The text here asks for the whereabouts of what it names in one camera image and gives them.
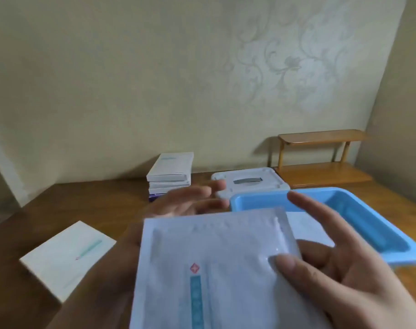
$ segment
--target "wooden stool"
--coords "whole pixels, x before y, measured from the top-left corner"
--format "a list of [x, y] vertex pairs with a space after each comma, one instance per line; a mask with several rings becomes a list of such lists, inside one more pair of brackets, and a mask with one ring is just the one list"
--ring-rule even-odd
[[[341, 183], [370, 181], [372, 177], [346, 162], [351, 142], [362, 141], [366, 133], [357, 129], [333, 130], [278, 135], [281, 140], [278, 167], [275, 171], [291, 188], [330, 186]], [[286, 146], [301, 146], [324, 143], [343, 143], [340, 162], [288, 165], [282, 167], [282, 156]]]

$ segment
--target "white packet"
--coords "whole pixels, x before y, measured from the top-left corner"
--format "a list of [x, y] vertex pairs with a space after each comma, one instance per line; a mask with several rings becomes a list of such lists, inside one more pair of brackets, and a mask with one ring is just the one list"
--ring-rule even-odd
[[146, 219], [130, 329], [326, 329], [277, 273], [300, 256], [281, 208]]

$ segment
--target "patterned wallpaper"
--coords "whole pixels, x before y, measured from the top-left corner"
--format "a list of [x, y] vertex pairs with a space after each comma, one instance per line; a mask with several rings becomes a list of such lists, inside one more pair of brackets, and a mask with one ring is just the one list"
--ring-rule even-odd
[[0, 141], [30, 189], [276, 165], [279, 133], [366, 127], [404, 4], [0, 0]]

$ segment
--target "stack of boxes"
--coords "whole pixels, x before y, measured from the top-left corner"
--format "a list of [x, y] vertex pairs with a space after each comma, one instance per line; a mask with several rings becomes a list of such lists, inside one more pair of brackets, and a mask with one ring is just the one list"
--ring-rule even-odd
[[149, 201], [173, 189], [191, 185], [193, 152], [161, 154], [147, 174]]

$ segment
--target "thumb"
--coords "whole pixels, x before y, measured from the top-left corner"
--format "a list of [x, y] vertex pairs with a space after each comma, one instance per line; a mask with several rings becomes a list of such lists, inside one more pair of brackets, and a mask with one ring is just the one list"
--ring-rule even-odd
[[276, 257], [275, 264], [296, 290], [308, 296], [327, 313], [332, 314], [349, 300], [349, 288], [295, 256], [280, 254]]

